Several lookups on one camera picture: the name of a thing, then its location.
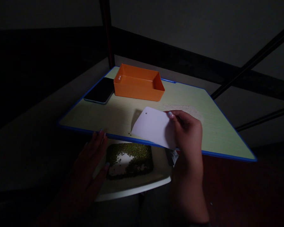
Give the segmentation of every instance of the left hand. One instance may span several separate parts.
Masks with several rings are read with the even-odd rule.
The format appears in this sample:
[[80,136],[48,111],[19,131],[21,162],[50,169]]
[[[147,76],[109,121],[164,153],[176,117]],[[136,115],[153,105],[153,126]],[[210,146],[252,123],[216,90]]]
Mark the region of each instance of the left hand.
[[106,134],[101,130],[92,135],[62,187],[50,206],[38,217],[37,226],[64,226],[75,220],[94,202],[106,178],[109,163],[95,177],[93,172],[102,159],[107,147]]

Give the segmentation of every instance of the table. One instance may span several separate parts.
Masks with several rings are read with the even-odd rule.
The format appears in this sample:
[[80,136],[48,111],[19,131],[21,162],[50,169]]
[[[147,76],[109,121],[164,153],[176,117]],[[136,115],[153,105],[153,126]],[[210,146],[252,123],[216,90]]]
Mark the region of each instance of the table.
[[[113,67],[105,77],[114,79],[118,70],[119,67]],[[206,90],[164,79],[162,83],[165,93],[159,102],[119,97],[113,94],[106,105],[100,105],[85,101],[84,95],[58,120],[57,124],[65,129],[90,134],[103,128],[111,139],[159,146],[131,134],[133,124],[142,110],[146,106],[166,111],[163,105],[191,105],[204,117],[203,154],[242,161],[257,161]]]

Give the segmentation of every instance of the orange plastic box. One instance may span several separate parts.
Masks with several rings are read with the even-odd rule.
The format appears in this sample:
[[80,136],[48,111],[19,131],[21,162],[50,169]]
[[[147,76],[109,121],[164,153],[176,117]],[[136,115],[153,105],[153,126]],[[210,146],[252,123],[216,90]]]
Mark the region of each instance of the orange plastic box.
[[158,71],[121,64],[114,79],[115,95],[160,101],[165,91]]

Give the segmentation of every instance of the phone screen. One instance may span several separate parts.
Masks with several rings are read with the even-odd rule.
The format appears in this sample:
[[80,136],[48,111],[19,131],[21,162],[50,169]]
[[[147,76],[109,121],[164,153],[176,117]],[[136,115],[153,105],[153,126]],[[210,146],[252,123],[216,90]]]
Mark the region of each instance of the phone screen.
[[84,100],[90,102],[99,102],[106,104],[114,92],[114,80],[104,77],[97,85],[84,97]]

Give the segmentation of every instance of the white card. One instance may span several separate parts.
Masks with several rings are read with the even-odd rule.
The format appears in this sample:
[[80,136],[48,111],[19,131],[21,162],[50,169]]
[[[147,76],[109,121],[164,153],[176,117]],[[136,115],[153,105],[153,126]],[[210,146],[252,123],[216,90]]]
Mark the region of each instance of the white card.
[[174,125],[167,113],[145,107],[133,126],[132,134],[174,150]]

